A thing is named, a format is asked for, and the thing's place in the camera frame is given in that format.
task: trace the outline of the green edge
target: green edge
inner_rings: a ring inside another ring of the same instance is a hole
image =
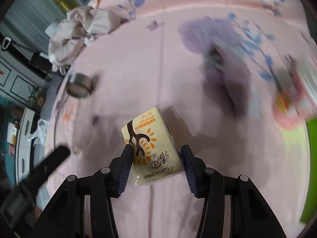
[[[317,210],[317,120],[307,122],[310,143],[310,179],[301,222],[308,224]]]

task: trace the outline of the tape roll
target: tape roll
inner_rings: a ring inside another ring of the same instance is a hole
[[[85,98],[89,96],[93,90],[93,82],[91,78],[81,73],[73,73],[66,84],[66,92],[75,98]]]

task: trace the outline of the silver rivet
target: silver rivet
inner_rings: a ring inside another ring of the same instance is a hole
[[[101,169],[101,172],[102,172],[103,174],[107,174],[107,173],[110,172],[110,168],[109,168],[109,167],[102,168],[102,169]]]
[[[242,181],[247,181],[247,180],[249,180],[249,177],[248,177],[248,176],[245,176],[245,175],[241,175],[241,176],[240,176],[240,179],[241,179]]]
[[[207,168],[205,169],[205,172],[206,172],[207,174],[213,174],[213,173],[215,172],[215,170],[212,169],[212,168],[210,168],[210,167],[207,167]]]
[[[76,179],[75,176],[69,176],[67,177],[67,181],[74,181]]]

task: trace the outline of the drawer handle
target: drawer handle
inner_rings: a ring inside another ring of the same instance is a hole
[[[25,136],[28,133],[28,126],[29,126],[29,121],[26,122],[26,128],[25,128],[25,134],[24,134]]]

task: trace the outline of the white plastic bag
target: white plastic bag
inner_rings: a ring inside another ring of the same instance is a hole
[[[49,125],[50,125],[49,121],[39,119],[39,121],[37,122],[36,131],[33,134],[31,134],[31,136],[28,138],[28,140],[31,141],[32,139],[35,139],[34,145],[35,144],[42,144],[43,146],[45,146],[46,132],[47,132]]]

